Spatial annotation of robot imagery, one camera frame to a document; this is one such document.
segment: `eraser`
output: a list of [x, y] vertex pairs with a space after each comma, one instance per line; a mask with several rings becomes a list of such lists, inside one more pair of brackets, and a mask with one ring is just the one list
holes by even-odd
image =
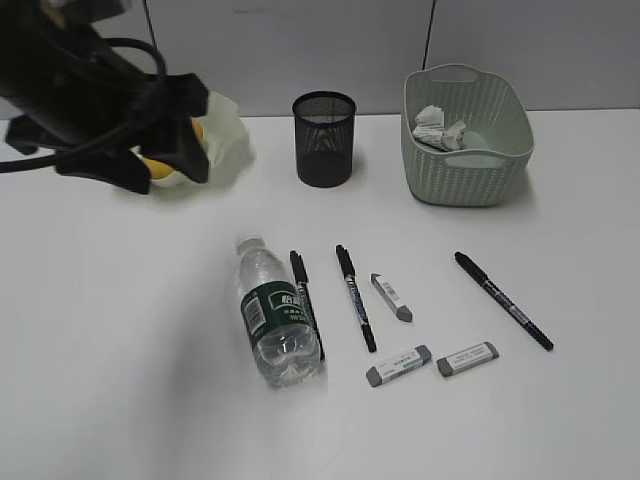
[[371, 274], [371, 283], [375, 287], [376, 291], [382, 296], [384, 301], [396, 316], [398, 320], [403, 322], [411, 322], [413, 320], [413, 313], [409, 310], [402, 300], [395, 288], [382, 276], [377, 273]]
[[413, 350], [371, 367], [367, 372], [367, 380], [369, 380], [369, 385], [375, 388], [416, 368], [420, 368], [430, 358], [431, 352], [429, 349], [424, 345], [419, 345]]
[[498, 358], [499, 356], [498, 351], [492, 344], [484, 342], [480, 345], [449, 355], [448, 357], [441, 358], [436, 364], [443, 377], [450, 377], [488, 362], [489, 360], [493, 360], [494, 358]]

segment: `pen cap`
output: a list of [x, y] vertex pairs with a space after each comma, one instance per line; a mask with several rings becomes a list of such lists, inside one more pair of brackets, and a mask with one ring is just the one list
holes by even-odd
[[464, 253], [456, 252], [454, 258], [456, 259], [456, 262], [458, 262], [458, 265], [460, 265], [462, 269], [476, 282], [481, 284], [482, 282], [489, 280], [487, 274], [484, 273], [482, 269]]
[[353, 268], [353, 263], [351, 263], [349, 250], [344, 248], [342, 245], [336, 245], [336, 255], [338, 256], [338, 262], [340, 262], [340, 268], [342, 269], [342, 274], [345, 277], [347, 275], [355, 275], [356, 269]]
[[304, 268], [304, 262], [302, 261], [302, 257], [298, 255], [298, 252], [292, 250], [289, 253], [289, 260], [291, 260], [291, 269], [293, 270], [293, 276], [298, 282], [309, 282], [309, 277], [307, 276], [307, 271]]

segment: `plastic bottle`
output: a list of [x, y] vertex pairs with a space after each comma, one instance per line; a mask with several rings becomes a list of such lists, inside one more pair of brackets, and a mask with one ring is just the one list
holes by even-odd
[[320, 348], [284, 265], [258, 235], [236, 241], [240, 310], [258, 370], [273, 387], [293, 385], [320, 365]]

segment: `light green basket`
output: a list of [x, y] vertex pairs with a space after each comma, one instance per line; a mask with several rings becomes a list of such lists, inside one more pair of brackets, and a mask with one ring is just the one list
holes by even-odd
[[[442, 152], [415, 140], [416, 115], [445, 112], [445, 126], [464, 120], [464, 150]], [[533, 152], [522, 102], [499, 75], [449, 64], [409, 75], [404, 86], [402, 156], [411, 193], [437, 205], [486, 207], [508, 198]]]

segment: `barcode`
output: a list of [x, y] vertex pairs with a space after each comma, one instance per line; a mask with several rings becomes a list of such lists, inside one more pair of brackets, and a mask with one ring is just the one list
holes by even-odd
[[400, 295], [396, 293], [396, 291], [393, 289], [393, 287], [389, 282], [384, 282], [382, 284], [382, 288], [384, 288], [384, 291], [387, 292], [387, 295], [389, 295], [389, 298], [391, 300], [393, 300], [394, 302], [397, 302], [398, 300], [400, 300]]
[[267, 319], [264, 318], [264, 312], [262, 311], [262, 305], [260, 305], [260, 300], [257, 297], [244, 307], [244, 318], [251, 335], [267, 323]]

